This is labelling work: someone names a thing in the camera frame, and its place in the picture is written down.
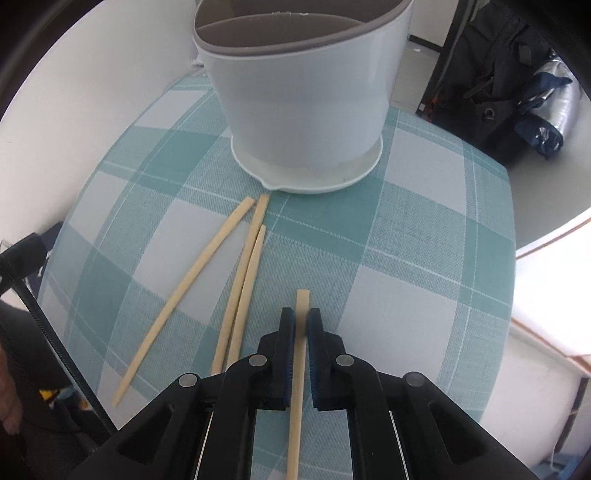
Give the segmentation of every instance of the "person's hand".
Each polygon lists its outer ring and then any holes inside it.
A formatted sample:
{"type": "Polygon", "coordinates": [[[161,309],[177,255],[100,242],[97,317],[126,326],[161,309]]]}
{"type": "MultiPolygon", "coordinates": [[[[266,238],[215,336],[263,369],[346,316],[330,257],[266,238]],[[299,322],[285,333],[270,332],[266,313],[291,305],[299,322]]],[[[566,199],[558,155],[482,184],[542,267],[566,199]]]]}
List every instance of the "person's hand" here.
{"type": "Polygon", "coordinates": [[[21,420],[21,401],[8,371],[8,358],[0,346],[0,421],[8,434],[15,435],[20,431],[21,420]]]}

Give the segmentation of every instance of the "black bag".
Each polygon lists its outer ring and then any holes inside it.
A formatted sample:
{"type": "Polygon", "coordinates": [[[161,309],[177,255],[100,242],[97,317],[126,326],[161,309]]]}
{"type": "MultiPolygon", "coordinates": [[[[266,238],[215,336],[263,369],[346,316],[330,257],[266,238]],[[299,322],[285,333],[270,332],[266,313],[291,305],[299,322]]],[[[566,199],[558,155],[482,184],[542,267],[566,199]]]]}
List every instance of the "black bag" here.
{"type": "Polygon", "coordinates": [[[536,30],[491,0],[457,41],[431,121],[509,162],[525,145],[513,132],[521,88],[550,53],[536,30]]]}

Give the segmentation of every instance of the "wooden chopstick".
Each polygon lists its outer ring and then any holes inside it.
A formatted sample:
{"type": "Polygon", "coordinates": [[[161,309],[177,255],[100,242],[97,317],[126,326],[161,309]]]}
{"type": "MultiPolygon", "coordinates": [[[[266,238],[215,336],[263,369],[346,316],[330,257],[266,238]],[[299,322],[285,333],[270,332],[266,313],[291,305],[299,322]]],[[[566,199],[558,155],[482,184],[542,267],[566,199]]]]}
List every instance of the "wooden chopstick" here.
{"type": "Polygon", "coordinates": [[[178,287],[174,290],[173,294],[170,296],[164,308],[150,327],[148,334],[145,336],[144,340],[142,341],[141,345],[138,348],[138,351],[135,353],[135,356],[129,367],[127,368],[127,372],[125,372],[125,376],[121,379],[119,383],[119,388],[117,392],[115,392],[115,396],[113,397],[112,405],[116,407],[125,392],[129,388],[131,381],[133,380],[135,374],[137,373],[139,366],[141,365],[142,361],[144,360],[148,350],[156,340],[156,337],[160,333],[160,330],[172,314],[173,310],[176,308],[178,303],[181,301],[187,290],[191,287],[195,278],[199,275],[203,267],[209,262],[212,255],[216,252],[222,242],[228,237],[228,235],[236,228],[238,223],[242,220],[242,218],[246,215],[248,210],[254,205],[254,199],[250,197],[246,197],[240,205],[230,214],[230,216],[226,219],[223,223],[222,227],[219,229],[219,232],[212,238],[209,244],[205,247],[203,252],[199,255],[191,269],[187,272],[184,278],[181,280],[181,283],[178,287]]]}
{"type": "Polygon", "coordinates": [[[238,308],[238,301],[240,300],[240,293],[244,285],[244,279],[246,277],[246,269],[251,259],[252,250],[255,246],[256,237],[262,225],[262,220],[267,211],[267,205],[269,204],[269,196],[263,194],[259,197],[258,203],[256,204],[256,210],[252,217],[250,228],[244,242],[244,249],[236,274],[234,275],[234,281],[232,282],[232,289],[230,290],[230,296],[228,297],[228,303],[226,305],[226,311],[223,314],[222,325],[220,327],[219,337],[217,339],[216,352],[213,356],[212,367],[210,375],[217,375],[222,372],[224,360],[226,359],[226,351],[228,350],[228,342],[230,340],[230,334],[232,333],[232,326],[234,324],[234,318],[236,317],[236,310],[238,308]]]}
{"type": "Polygon", "coordinates": [[[301,419],[304,407],[304,374],[306,372],[306,316],[308,310],[310,310],[310,291],[298,290],[295,298],[295,345],[286,480],[297,480],[300,463],[301,419]]]}
{"type": "Polygon", "coordinates": [[[265,231],[267,227],[261,225],[254,249],[252,250],[251,259],[248,262],[246,269],[246,276],[244,278],[244,285],[240,294],[240,301],[238,302],[238,309],[236,311],[236,320],[234,321],[234,329],[232,331],[232,339],[230,340],[230,347],[228,348],[228,359],[226,361],[226,369],[235,363],[240,356],[240,347],[242,346],[242,337],[244,336],[244,328],[246,327],[246,318],[248,317],[248,309],[251,305],[252,290],[254,288],[256,273],[258,271],[259,262],[261,260],[262,245],[265,239],[265,231]]]}

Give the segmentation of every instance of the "white container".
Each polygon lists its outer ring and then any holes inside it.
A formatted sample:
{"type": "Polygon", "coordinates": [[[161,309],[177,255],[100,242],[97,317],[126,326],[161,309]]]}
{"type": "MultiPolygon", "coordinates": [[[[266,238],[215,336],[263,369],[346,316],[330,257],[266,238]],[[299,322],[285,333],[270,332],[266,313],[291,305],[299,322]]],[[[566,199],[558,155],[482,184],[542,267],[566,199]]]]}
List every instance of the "white container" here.
{"type": "Polygon", "coordinates": [[[310,172],[366,154],[380,138],[408,35],[412,1],[394,3],[368,22],[344,18],[345,30],[331,25],[336,32],[328,35],[240,47],[232,46],[231,24],[240,17],[207,23],[215,15],[202,2],[196,43],[241,150],[263,163],[310,172]],[[228,41],[208,43],[218,39],[207,29],[223,24],[228,41]]]}

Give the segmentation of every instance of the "metal screw head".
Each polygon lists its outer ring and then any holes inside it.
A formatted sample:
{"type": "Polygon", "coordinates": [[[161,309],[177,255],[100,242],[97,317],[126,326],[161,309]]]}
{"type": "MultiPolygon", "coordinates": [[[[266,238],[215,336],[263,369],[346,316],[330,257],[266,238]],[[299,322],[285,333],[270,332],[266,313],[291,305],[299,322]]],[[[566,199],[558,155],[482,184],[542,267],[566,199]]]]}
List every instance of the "metal screw head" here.
{"type": "Polygon", "coordinates": [[[261,355],[260,353],[256,353],[248,359],[248,363],[250,363],[253,367],[262,367],[267,363],[267,357],[265,355],[261,355]]]}
{"type": "Polygon", "coordinates": [[[192,387],[194,386],[194,384],[197,383],[197,375],[193,375],[193,374],[184,374],[181,375],[181,378],[178,379],[178,384],[181,387],[192,387]]]}
{"type": "Polygon", "coordinates": [[[350,355],[339,355],[336,358],[337,365],[342,367],[350,367],[355,362],[355,359],[350,355]]]}
{"type": "Polygon", "coordinates": [[[406,378],[411,387],[422,387],[425,384],[425,377],[418,372],[409,373],[406,378]]]}

